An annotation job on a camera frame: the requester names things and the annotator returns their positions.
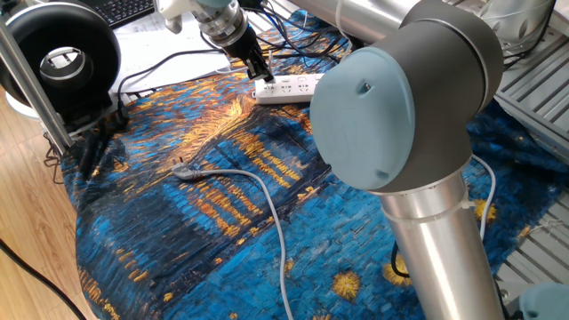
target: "gray joint cap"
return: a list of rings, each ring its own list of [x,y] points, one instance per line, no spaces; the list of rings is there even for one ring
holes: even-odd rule
[[[498,37],[476,15],[440,0],[422,0],[405,16],[401,28],[418,20],[430,20],[451,28],[468,41],[482,63],[485,95],[480,110],[492,101],[503,73],[503,53]]]
[[[320,155],[351,187],[376,189],[403,169],[415,109],[405,72],[387,53],[364,48],[319,81],[310,122]]]

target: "power strip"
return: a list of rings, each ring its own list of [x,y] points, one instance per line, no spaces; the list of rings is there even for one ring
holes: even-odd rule
[[[260,105],[310,102],[323,75],[275,76],[273,84],[258,80],[253,97]]]

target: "computer keyboard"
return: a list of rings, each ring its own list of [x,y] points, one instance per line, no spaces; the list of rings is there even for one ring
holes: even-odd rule
[[[94,9],[112,28],[137,20],[154,12],[153,0],[111,0]]]

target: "cable end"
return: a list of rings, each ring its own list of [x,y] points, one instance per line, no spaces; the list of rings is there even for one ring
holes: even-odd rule
[[[180,162],[176,164],[176,160],[173,161],[174,166],[172,167],[171,171],[173,175],[178,177],[182,180],[195,180],[197,178],[203,177],[201,171],[199,170],[191,170],[189,169],[189,164],[185,162]]]

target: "blue patterned rug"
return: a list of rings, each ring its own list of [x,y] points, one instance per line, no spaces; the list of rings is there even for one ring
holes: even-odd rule
[[[274,32],[263,37],[279,41]],[[279,60],[276,72],[332,67],[304,62]],[[183,156],[196,168],[242,169],[265,181],[283,224],[296,319],[423,319],[413,287],[384,276],[394,238],[378,198],[331,174],[307,104],[260,107],[253,88],[243,74],[170,86],[128,107],[127,132],[101,123],[66,153],[78,271],[95,315],[285,319],[278,237],[260,187],[238,176],[180,181],[170,168]],[[569,171],[496,102],[469,133],[498,181],[485,236],[495,273],[521,230],[567,186]],[[481,207],[490,177],[474,162],[464,177]]]

